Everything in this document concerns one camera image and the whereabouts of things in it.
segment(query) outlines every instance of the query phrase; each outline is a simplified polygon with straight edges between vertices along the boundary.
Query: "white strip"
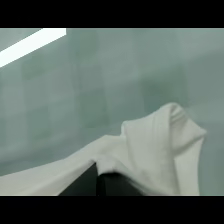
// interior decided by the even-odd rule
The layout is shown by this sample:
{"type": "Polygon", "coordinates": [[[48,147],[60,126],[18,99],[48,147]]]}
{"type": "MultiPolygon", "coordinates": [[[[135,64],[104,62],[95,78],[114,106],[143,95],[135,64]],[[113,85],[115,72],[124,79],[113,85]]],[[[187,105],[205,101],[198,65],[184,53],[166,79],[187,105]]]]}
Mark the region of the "white strip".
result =
{"type": "Polygon", "coordinates": [[[44,28],[0,52],[0,67],[66,35],[66,28],[44,28]]]}

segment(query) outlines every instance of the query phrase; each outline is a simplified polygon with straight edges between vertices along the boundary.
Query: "green checkered fabric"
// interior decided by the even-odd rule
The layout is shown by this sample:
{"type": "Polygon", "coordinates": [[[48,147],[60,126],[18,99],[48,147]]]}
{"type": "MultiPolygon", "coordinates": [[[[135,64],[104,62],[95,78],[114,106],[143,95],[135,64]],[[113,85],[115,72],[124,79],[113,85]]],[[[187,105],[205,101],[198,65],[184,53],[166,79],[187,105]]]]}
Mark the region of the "green checkered fabric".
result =
{"type": "Polygon", "coordinates": [[[64,158],[167,102],[185,106],[176,42],[173,29],[67,29],[0,68],[0,174],[64,158]]]}

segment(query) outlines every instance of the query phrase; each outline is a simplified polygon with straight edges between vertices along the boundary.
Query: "white light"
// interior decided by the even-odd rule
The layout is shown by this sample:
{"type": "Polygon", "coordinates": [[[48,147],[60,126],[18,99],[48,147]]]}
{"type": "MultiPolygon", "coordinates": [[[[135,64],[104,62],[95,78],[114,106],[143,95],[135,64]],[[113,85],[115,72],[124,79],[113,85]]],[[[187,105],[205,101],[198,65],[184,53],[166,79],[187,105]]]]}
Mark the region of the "white light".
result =
{"type": "Polygon", "coordinates": [[[44,28],[0,52],[0,67],[66,35],[66,28],[44,28]]]}

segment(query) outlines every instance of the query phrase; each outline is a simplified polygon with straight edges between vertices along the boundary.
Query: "white towel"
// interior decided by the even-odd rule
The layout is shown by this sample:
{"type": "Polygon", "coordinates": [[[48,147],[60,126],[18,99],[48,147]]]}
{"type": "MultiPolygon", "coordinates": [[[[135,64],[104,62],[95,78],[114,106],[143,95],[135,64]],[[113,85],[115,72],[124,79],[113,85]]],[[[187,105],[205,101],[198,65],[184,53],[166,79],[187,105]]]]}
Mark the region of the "white towel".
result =
{"type": "Polygon", "coordinates": [[[94,162],[98,173],[128,176],[146,195],[199,195],[198,159],[206,131],[169,103],[125,121],[71,156],[0,177],[0,195],[58,195],[94,162]]]}

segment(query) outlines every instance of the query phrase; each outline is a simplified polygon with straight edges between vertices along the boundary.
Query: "white stripe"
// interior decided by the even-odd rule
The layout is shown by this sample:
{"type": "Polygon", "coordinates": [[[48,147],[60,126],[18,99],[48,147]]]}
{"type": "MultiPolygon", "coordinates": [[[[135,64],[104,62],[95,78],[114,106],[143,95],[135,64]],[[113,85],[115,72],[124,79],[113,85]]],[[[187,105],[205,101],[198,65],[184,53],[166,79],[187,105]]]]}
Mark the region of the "white stripe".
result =
{"type": "Polygon", "coordinates": [[[0,67],[66,35],[66,28],[44,28],[0,52],[0,67]]]}

